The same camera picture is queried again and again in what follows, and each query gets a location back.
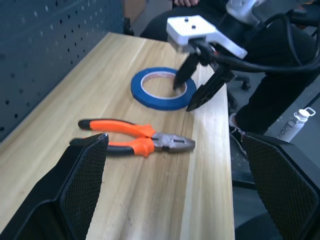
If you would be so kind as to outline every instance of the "person's hand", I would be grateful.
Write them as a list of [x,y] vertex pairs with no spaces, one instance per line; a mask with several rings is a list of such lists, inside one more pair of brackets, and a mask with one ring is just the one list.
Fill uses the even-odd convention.
[[186,7],[191,7],[198,5],[200,0],[174,0],[174,4],[177,6],[186,6]]

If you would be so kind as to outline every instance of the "shoe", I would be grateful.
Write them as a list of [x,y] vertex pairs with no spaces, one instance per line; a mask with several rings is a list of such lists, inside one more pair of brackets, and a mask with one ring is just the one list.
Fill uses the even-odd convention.
[[236,113],[232,113],[229,116],[229,132],[230,132],[230,138],[232,140],[234,140],[234,142],[237,144],[237,146],[239,147],[240,151],[247,157],[247,153],[244,150],[244,147],[242,145],[242,140],[241,137],[244,133],[244,131],[242,131],[239,127],[237,127],[234,122],[232,121],[232,119],[234,118],[234,116],[236,115]]

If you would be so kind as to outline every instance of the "wooden table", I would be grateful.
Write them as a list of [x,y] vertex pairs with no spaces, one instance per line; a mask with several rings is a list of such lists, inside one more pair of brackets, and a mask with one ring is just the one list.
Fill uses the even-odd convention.
[[[178,69],[185,57],[168,43],[106,36],[2,143],[0,231],[69,140],[93,135],[80,130],[78,120],[102,117],[151,124],[158,132],[194,139],[196,148],[148,158],[107,157],[87,239],[233,239],[226,87],[193,112],[150,109],[131,95],[137,72],[159,66]],[[209,67],[199,67],[192,78],[199,86],[211,74]],[[167,79],[150,81],[145,88],[162,97],[173,94]],[[110,139],[128,137],[111,133]]]

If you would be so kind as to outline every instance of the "floor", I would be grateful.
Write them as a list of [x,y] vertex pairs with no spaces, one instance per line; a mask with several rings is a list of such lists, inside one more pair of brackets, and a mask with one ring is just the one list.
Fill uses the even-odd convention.
[[[157,15],[168,11],[172,8],[172,2],[169,0],[148,0],[144,12],[132,24],[133,31],[136,36],[139,36],[147,24]],[[314,29],[307,28],[306,31],[312,33]],[[263,78],[263,73],[248,73],[251,80],[251,89],[244,91],[241,89],[241,83],[232,81],[228,84],[228,89],[238,101],[238,108],[244,106],[251,94],[255,91]],[[309,86],[301,96],[283,113],[283,115],[269,128],[266,135],[275,136],[281,127],[298,109],[303,108],[317,93],[320,92],[320,80],[317,79]],[[320,113],[320,99],[311,106],[316,112]],[[304,128],[291,141],[298,146],[319,168],[320,158],[318,146],[320,143],[320,114],[311,117]],[[249,165],[244,156],[239,151],[237,145],[230,141],[231,162],[233,170],[249,171]],[[234,223],[235,227],[242,223],[266,212],[266,209],[261,202],[258,193],[254,190],[233,188],[233,208],[234,208]]]

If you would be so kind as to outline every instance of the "blue masking tape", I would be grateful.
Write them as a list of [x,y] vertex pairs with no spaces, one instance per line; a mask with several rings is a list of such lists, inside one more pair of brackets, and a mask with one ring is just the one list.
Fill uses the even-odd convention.
[[145,91],[144,82],[153,78],[174,78],[177,70],[168,67],[147,68],[138,72],[131,81],[131,93],[133,97],[148,108],[173,111],[188,106],[192,95],[196,92],[195,82],[190,78],[185,82],[184,92],[175,97],[154,96]]

